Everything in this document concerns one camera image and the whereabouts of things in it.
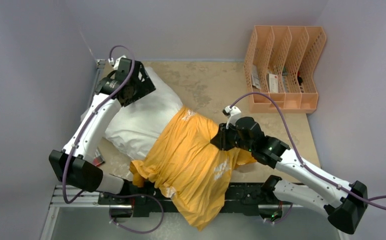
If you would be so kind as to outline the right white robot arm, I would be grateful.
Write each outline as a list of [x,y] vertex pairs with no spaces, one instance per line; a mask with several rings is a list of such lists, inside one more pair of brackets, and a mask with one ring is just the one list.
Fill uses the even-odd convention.
[[293,176],[301,185],[271,175],[261,187],[262,199],[297,204],[326,217],[331,225],[354,234],[368,207],[361,199],[368,196],[367,186],[335,177],[296,155],[290,146],[265,135],[252,117],[242,117],[235,125],[222,123],[211,144],[219,150],[246,150],[260,164]]

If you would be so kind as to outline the orange cartoon pillowcase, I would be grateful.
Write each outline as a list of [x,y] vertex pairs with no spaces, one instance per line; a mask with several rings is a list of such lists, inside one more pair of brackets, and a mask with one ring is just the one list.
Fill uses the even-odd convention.
[[239,148],[222,151],[210,143],[218,125],[182,107],[159,136],[146,158],[133,160],[133,184],[145,181],[172,199],[187,222],[203,230],[224,206],[232,171],[255,163]]

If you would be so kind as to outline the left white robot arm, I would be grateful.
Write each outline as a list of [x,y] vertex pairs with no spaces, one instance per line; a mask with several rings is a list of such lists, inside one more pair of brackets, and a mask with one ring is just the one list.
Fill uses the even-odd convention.
[[86,192],[108,192],[119,205],[128,202],[126,181],[105,174],[92,161],[114,116],[155,89],[142,62],[122,57],[116,69],[99,81],[87,114],[70,141],[50,153],[48,159],[57,179]]

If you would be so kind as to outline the white pillow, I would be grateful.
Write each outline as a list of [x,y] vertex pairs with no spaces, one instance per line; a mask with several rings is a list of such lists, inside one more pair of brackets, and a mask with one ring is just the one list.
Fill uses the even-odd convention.
[[133,160],[143,160],[171,119],[183,107],[180,97],[155,70],[145,68],[156,90],[122,107],[103,137]]

